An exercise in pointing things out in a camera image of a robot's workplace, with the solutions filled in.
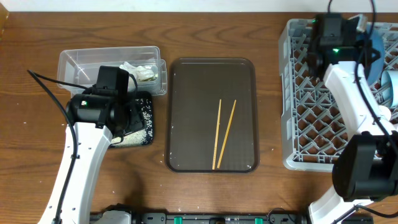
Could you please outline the pile of white rice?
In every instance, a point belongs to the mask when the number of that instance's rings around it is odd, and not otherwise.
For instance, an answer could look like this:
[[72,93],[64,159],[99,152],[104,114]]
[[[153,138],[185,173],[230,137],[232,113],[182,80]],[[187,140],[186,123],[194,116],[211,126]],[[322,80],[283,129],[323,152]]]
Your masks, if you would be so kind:
[[154,116],[152,98],[136,99],[137,113],[133,116],[134,123],[126,130],[123,138],[112,139],[110,147],[146,146],[154,139]]

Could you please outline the white paper napkin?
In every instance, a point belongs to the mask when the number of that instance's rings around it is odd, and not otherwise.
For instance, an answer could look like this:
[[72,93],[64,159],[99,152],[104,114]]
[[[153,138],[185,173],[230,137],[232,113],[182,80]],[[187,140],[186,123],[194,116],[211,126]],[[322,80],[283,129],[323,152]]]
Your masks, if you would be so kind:
[[138,82],[149,82],[158,78],[158,68],[155,65],[133,66],[124,62],[119,67],[133,75]]

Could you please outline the dark blue round plate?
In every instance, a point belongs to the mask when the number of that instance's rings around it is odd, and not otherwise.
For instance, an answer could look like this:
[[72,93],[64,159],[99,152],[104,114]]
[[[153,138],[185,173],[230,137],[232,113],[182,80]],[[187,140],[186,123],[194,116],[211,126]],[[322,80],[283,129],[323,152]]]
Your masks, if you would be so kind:
[[385,58],[384,42],[376,29],[373,29],[370,35],[369,45],[372,48],[365,50],[359,64],[364,67],[364,74],[368,85],[372,85],[381,76]]

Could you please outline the white cup green inside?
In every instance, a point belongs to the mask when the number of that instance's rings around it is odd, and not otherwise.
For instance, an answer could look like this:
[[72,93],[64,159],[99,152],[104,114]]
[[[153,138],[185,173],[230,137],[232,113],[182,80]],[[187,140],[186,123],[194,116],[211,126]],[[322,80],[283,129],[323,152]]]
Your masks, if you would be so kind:
[[391,120],[392,113],[390,109],[386,106],[379,105],[379,111],[380,111],[380,118],[386,121]]

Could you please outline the light blue small bowl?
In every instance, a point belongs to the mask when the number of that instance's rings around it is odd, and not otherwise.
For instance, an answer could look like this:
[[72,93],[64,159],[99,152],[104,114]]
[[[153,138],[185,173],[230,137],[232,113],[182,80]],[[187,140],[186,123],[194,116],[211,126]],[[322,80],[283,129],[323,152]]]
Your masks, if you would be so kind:
[[397,106],[397,70],[385,70],[381,75],[382,98],[385,106]]

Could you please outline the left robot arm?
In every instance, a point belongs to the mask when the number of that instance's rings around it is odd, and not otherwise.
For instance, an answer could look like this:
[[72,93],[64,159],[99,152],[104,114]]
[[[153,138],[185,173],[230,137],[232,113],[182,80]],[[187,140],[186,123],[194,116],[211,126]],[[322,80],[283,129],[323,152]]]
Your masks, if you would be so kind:
[[65,148],[41,223],[89,223],[104,155],[131,123],[130,79],[123,69],[101,66],[96,84],[60,108],[68,128]]

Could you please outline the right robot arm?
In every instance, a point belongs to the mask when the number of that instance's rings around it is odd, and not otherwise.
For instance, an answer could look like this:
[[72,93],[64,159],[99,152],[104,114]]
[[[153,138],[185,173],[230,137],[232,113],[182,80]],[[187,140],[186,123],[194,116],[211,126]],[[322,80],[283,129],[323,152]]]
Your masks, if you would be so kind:
[[384,64],[384,42],[364,15],[315,16],[308,46],[310,74],[336,101],[348,143],[333,165],[333,185],[308,208],[310,223],[340,223],[358,209],[397,194],[397,127],[370,86]]

